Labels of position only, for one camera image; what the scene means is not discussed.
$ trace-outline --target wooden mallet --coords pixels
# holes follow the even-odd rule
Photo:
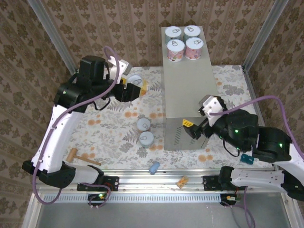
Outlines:
[[[87,158],[83,158],[83,157],[77,156],[76,155],[77,151],[78,151],[78,149],[72,148],[70,154],[66,158],[66,161],[69,162],[69,163],[72,163],[72,161],[73,161],[74,158],[78,158],[78,159],[83,160],[85,162],[89,162],[89,163],[92,163],[92,164],[95,164],[95,165],[101,165],[101,163],[99,163],[99,162],[96,162],[96,161],[93,161],[93,160],[90,160],[90,159],[87,159]]]

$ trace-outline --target blue object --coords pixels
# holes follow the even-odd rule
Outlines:
[[[247,154],[242,154],[242,156],[241,156],[241,162],[246,163],[248,165],[252,165],[254,159],[255,159],[254,157],[249,156]]]
[[[158,161],[156,161],[150,168],[149,168],[149,172],[150,174],[154,174],[156,173],[158,167],[160,166],[160,163]]]

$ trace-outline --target small toy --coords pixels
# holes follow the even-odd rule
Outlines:
[[[159,166],[160,166],[160,163],[158,161],[154,162],[154,164],[149,168],[150,174],[156,173]]]
[[[180,189],[182,189],[182,187],[184,187],[185,184],[187,184],[189,181],[189,177],[187,176],[183,176],[179,182],[176,183],[177,187],[179,187]]]
[[[241,162],[246,163],[248,165],[252,165],[254,159],[255,159],[254,157],[251,157],[247,154],[242,154],[242,156],[241,156]]]

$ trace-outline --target yellow block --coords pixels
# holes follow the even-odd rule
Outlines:
[[[189,181],[189,177],[187,176],[183,176],[179,182],[176,183],[177,187],[179,187],[180,189],[182,187],[184,187],[185,184],[187,184],[187,182]]]
[[[127,83],[127,79],[125,79],[124,77],[121,78],[123,83],[126,84]]]
[[[191,126],[193,126],[193,123],[190,122],[189,120],[183,119],[182,120],[182,125],[186,126],[186,127],[191,127]]]

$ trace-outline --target cup lid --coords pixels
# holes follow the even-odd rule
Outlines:
[[[154,135],[151,132],[143,132],[139,136],[139,142],[142,145],[150,145],[154,141]]]
[[[197,37],[191,37],[191,38],[187,39],[186,45],[187,45],[187,47],[196,50],[196,49],[200,49],[204,46],[204,41]]]
[[[165,34],[168,37],[178,37],[181,35],[181,29],[177,26],[170,26],[165,29]]]
[[[200,28],[196,25],[188,25],[184,28],[184,33],[190,37],[196,37],[200,34]]]
[[[151,123],[147,118],[141,118],[137,121],[136,126],[138,130],[143,132],[149,130]]]
[[[126,82],[134,84],[140,88],[143,86],[143,79],[139,75],[131,75],[130,77],[127,78]]]
[[[169,42],[167,43],[167,48],[170,51],[179,52],[185,48],[185,44],[184,44],[184,42],[182,42],[179,39],[172,39],[172,40],[169,40]]]

